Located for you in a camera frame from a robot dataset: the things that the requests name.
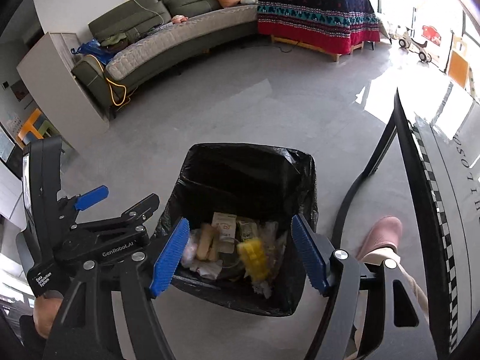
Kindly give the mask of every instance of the sofa armrest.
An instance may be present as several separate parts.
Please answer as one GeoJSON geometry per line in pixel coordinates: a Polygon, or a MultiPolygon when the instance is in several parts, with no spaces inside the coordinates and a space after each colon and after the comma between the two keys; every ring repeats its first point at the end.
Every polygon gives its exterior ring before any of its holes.
{"type": "Polygon", "coordinates": [[[105,111],[106,115],[110,114],[110,107],[113,105],[112,95],[116,103],[121,101],[116,93],[116,88],[113,91],[110,89],[110,85],[103,74],[102,66],[93,56],[84,55],[75,64],[71,73],[90,92],[97,105],[105,111]]]}

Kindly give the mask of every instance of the black trash bag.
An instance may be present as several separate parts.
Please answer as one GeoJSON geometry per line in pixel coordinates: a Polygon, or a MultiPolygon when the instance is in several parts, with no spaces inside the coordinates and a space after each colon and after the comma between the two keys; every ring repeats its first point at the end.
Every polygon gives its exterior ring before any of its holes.
{"type": "Polygon", "coordinates": [[[272,296],[255,294],[247,279],[208,280],[178,266],[172,284],[198,298],[251,314],[292,315],[302,297],[305,270],[290,233],[301,212],[312,229],[318,219],[314,159],[299,150],[246,143],[203,143],[188,151],[156,229],[169,232],[183,216],[190,229],[225,212],[263,222],[277,221],[277,238],[288,232],[284,259],[272,296]]]}

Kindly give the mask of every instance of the pink plush toy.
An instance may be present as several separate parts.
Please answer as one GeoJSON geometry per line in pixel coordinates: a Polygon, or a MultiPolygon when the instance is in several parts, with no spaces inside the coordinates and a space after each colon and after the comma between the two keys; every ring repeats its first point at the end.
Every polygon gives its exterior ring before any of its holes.
{"type": "Polygon", "coordinates": [[[185,17],[184,15],[176,15],[172,17],[172,23],[173,24],[180,24],[184,23],[188,20],[188,17],[185,17]]]}

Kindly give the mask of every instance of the pink shoe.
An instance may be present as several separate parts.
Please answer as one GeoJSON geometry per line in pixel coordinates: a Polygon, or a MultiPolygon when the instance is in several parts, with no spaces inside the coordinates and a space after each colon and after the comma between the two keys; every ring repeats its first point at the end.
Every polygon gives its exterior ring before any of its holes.
{"type": "Polygon", "coordinates": [[[357,260],[361,260],[371,251],[384,247],[392,248],[397,253],[398,244],[402,238],[402,223],[400,219],[394,216],[385,216],[378,220],[370,230],[362,248],[357,255],[357,260]]]}

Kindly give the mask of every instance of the tiled floor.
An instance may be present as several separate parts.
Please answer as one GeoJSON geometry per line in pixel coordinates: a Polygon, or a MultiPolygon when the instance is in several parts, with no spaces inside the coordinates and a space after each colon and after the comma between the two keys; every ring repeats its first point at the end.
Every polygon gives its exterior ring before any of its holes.
{"type": "MultiPolygon", "coordinates": [[[[170,72],[140,88],[110,130],[91,145],[89,155],[74,159],[62,175],[69,195],[101,184],[110,189],[109,198],[82,213],[80,221],[117,216],[154,192],[162,204],[147,222],[152,231],[191,145],[248,142],[296,148],[314,156],[317,232],[331,233],[342,198],[366,165],[391,113],[397,73],[418,60],[395,43],[355,51],[338,64],[301,48],[285,53],[261,40],[246,44],[243,49],[237,44],[213,52],[189,63],[180,76],[170,72]]],[[[384,215],[402,220],[402,264],[425,288],[397,140],[354,200],[343,246],[356,251],[374,221],[384,215]]],[[[121,301],[114,299],[121,315],[121,301]]],[[[177,359],[197,360],[303,359],[323,306],[324,299],[308,280],[297,311],[282,319],[224,309],[174,287],[155,301],[177,359]]],[[[117,321],[119,336],[127,337],[124,320],[117,321]]],[[[128,340],[121,343],[125,358],[133,359],[128,340]]]]}

